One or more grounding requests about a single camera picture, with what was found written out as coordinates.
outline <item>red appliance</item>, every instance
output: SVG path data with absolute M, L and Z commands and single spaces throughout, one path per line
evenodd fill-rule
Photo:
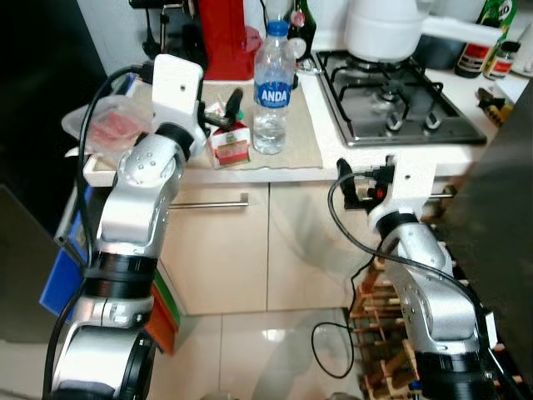
M 252 79 L 262 40 L 256 29 L 244 26 L 243 0 L 198 0 L 198 8 L 209 59 L 205 79 Z

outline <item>white countertop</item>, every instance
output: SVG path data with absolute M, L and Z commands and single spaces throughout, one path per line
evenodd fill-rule
M 421 145 L 348 148 L 341 141 L 341 133 L 335 118 L 330 114 L 329 104 L 321 90 L 318 77 L 299 74 L 300 84 L 306 97 L 316 133 L 316 141 L 321 151 L 323 168 L 270 169 L 256 170 L 212 170 L 189 168 L 184 182 L 189 184 L 209 183 L 273 183 L 303 182 L 336 179 L 336 161 L 345 158 L 354 170 L 364 170 L 381 165 L 389 154 L 401 157 L 432 158 L 437 161 L 437 176 L 462 175 L 477 161 L 486 146 L 468 145 Z M 497 128 L 477 107 L 476 92 L 483 87 L 491 89 L 494 82 L 482 75 L 476 79 L 456 76 L 452 71 L 428 70 L 426 76 L 433 82 L 444 83 L 443 93 L 451 102 L 487 137 L 487 143 L 497 133 Z M 521 79 L 509 76 L 506 79 Z M 91 172 L 94 160 L 85 168 L 87 180 L 93 186 L 110 186 L 114 171 Z

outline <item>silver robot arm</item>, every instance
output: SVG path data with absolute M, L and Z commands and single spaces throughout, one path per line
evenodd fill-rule
M 84 273 L 85 292 L 54 372 L 54 400 L 147 396 L 156 346 L 142 327 L 153 307 L 167 209 L 188 158 L 205 146 L 204 122 L 228 128 L 242 98 L 236 91 L 220 119 L 205 116 L 202 77 L 195 63 L 156 57 L 153 134 L 140 137 L 118 165 L 97 231 L 96 261 Z
M 341 177 L 351 172 L 337 163 Z M 424 264 L 453 278 L 451 256 L 432 231 L 419 222 L 431 195 L 436 165 L 390 158 L 366 175 L 376 181 L 359 200 L 353 181 L 341 183 L 345 208 L 365 209 L 370 228 L 381 235 L 381 251 Z M 407 336 L 416 354 L 423 395 L 431 400 L 495 399 L 481 347 L 476 305 L 457 285 L 406 263 L 386 261 L 386 275 L 401 300 Z M 494 325 L 491 331 L 496 332 Z

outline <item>tiled floor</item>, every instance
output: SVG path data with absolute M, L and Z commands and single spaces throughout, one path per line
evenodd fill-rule
M 149 398 L 200 400 L 218 390 L 240 400 L 326 400 L 334 392 L 362 398 L 357 363 L 342 380 L 316 364 L 311 330 L 321 321 L 344 323 L 333 310 L 185 318 L 176 355 L 157 356 Z M 319 329 L 316 350 L 334 373 L 344 372 L 350 357 L 345 330 Z

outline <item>kitchen cabinet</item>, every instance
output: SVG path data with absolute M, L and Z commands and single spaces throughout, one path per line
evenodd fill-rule
M 370 259 L 344 238 L 327 207 L 329 182 L 271 185 L 267 309 L 347 307 L 350 276 Z M 346 212 L 341 191 L 335 204 L 346 227 L 376 247 L 363 211 Z
M 266 310 L 268 185 L 182 187 L 174 203 L 247 207 L 169 210 L 161 260 L 188 315 Z

